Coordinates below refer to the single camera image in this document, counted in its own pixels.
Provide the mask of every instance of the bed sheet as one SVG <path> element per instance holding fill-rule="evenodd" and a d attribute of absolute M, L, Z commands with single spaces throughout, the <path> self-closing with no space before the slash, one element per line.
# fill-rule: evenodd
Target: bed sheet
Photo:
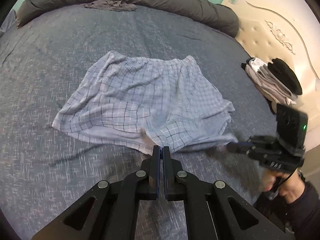
<path fill-rule="evenodd" d="M 22 240 L 31 237 L 101 179 L 123 179 L 148 156 L 94 145 L 51 127 L 88 68 L 110 50 L 169 60 L 191 55 L 235 112 L 225 132 L 275 134 L 276 119 L 240 64 L 235 39 L 189 18 L 138 6 L 135 12 L 63 7 L 0 38 L 0 208 Z M 247 201 L 261 169 L 246 156 L 206 150 L 173 153 L 201 180 L 222 179 Z M 141 201 L 136 239 L 187 239 L 182 202 Z"/>

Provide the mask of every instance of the cream tufted headboard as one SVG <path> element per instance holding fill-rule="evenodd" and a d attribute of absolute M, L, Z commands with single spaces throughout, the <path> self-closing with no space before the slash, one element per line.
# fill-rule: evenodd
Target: cream tufted headboard
<path fill-rule="evenodd" d="M 265 62 L 280 58 L 295 72 L 303 90 L 296 108 L 306 112 L 309 118 L 305 145 L 307 150 L 319 145 L 320 88 L 316 89 L 316 80 L 320 76 L 320 53 L 310 56 L 313 44 L 309 37 L 312 30 L 305 30 L 295 20 L 299 12 L 293 15 L 293 12 L 288 13 L 283 7 L 263 0 L 239 4 L 223 0 L 222 4 L 230 7 L 239 17 L 236 40 L 251 57 L 258 57 Z"/>

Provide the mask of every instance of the crumpled gray cloth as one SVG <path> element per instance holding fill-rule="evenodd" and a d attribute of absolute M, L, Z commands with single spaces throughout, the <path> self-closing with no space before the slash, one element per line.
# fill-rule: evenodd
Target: crumpled gray cloth
<path fill-rule="evenodd" d="M 224 100 L 195 59 L 126 57 L 110 51 L 87 71 L 52 127 L 78 140 L 113 143 L 152 154 L 203 150 L 236 141 Z"/>
<path fill-rule="evenodd" d="M 91 3 L 84 4 L 86 8 L 100 9 L 105 11 L 135 11 L 137 7 L 134 4 L 128 4 L 124 1 L 113 0 L 97 0 Z"/>

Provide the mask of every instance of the black sleeve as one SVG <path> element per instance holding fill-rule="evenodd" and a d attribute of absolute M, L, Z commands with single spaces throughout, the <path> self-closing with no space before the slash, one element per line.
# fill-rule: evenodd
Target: black sleeve
<path fill-rule="evenodd" d="M 295 202 L 287 205 L 288 220 L 296 240 L 320 239 L 320 200 L 316 189 L 309 183 Z"/>

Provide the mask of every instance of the forearm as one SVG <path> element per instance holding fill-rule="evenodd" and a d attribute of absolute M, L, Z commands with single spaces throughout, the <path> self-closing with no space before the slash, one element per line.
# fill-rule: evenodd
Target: forearm
<path fill-rule="evenodd" d="M 288 219 L 297 240 L 319 240 L 320 238 L 320 200 L 315 188 L 305 183 L 303 193 L 294 202 L 302 190 L 301 185 L 297 191 L 286 196 L 288 204 Z"/>

